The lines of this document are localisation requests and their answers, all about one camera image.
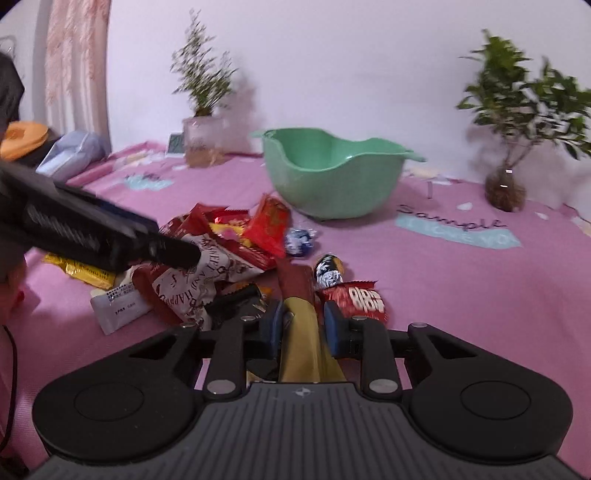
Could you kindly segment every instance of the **white wall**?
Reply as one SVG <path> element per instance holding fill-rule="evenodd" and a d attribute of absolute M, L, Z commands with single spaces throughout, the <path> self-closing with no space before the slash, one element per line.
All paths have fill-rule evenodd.
<path fill-rule="evenodd" d="M 25 86 L 21 119 L 45 123 L 45 53 L 51 0 L 21 0 L 0 21 L 0 37 L 17 39 L 15 65 Z"/>
<path fill-rule="evenodd" d="M 482 44 L 483 28 L 514 40 L 536 59 L 532 67 L 549 56 L 591 87 L 591 8 L 583 0 L 113 0 L 115 149 L 165 141 L 190 115 L 186 98 L 171 95 L 177 79 L 169 73 L 190 8 L 201 9 L 216 45 L 240 68 L 226 113 L 238 130 L 235 148 L 248 146 L 249 130 L 315 126 L 346 138 L 389 138 L 446 174 L 482 180 L 500 153 L 454 106 L 478 67 L 458 57 Z M 571 201 L 591 218 L 591 187 L 583 185 L 591 166 L 542 150 L 520 173 L 532 197 Z"/>

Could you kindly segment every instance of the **white snack package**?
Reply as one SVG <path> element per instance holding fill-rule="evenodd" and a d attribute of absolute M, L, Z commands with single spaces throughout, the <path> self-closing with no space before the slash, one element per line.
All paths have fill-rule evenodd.
<path fill-rule="evenodd" d="M 211 330 L 212 321 L 205 311 L 216 296 L 217 281 L 236 283 L 250 280 L 263 271 L 204 235 L 185 235 L 183 240 L 201 248 L 199 263 L 189 270 L 167 268 L 152 287 L 169 308 L 185 322 L 195 322 L 203 331 Z"/>
<path fill-rule="evenodd" d="M 90 304 L 105 335 L 110 335 L 152 309 L 132 283 L 94 296 Z"/>

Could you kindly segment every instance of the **glass vase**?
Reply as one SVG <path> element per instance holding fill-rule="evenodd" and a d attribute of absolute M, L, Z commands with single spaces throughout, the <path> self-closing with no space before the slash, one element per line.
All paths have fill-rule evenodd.
<path fill-rule="evenodd" d="M 218 116 L 194 116 L 183 120 L 185 160 L 190 167 L 211 167 L 223 161 L 223 121 Z"/>
<path fill-rule="evenodd" d="M 513 169 L 503 166 L 486 178 L 485 194 L 488 203 L 504 212 L 523 208 L 527 192 L 514 178 Z"/>

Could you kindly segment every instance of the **pink curtain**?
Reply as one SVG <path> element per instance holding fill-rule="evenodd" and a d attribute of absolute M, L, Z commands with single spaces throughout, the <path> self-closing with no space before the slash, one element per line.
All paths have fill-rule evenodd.
<path fill-rule="evenodd" d="M 111 0 L 54 0 L 46 57 L 47 121 L 109 139 L 106 100 L 107 26 Z"/>

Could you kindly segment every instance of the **bed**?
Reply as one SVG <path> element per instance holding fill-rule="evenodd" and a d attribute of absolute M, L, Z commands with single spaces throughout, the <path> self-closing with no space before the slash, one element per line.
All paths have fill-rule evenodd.
<path fill-rule="evenodd" d="M 197 202 L 250 209 L 273 191 L 264 161 L 245 157 L 201 170 L 187 169 L 182 158 L 155 154 L 119 170 L 107 163 L 78 182 L 160 225 Z M 568 211 L 534 202 L 520 213 L 495 210 L 485 202 L 482 187 L 472 183 L 435 184 L 429 199 L 425 182 L 407 177 L 369 216 L 316 223 L 294 212 L 294 224 L 320 232 L 308 262 L 332 252 L 345 262 L 346 278 L 378 281 L 390 328 L 427 322 L 558 382 L 574 405 L 560 457 L 589 476 L 591 238 L 569 217 Z M 461 237 L 441 233 L 446 222 Z M 462 237 L 495 229 L 508 231 L 517 242 L 487 248 Z M 30 468 L 47 458 L 31 421 L 39 390 L 167 327 L 149 313 L 105 336 L 90 307 L 92 287 L 41 262 L 42 257 L 38 251 L 28 255 L 25 300 L 8 323 L 19 359 L 11 446 Z M 10 380 L 10 348 L 0 335 L 2 424 Z"/>

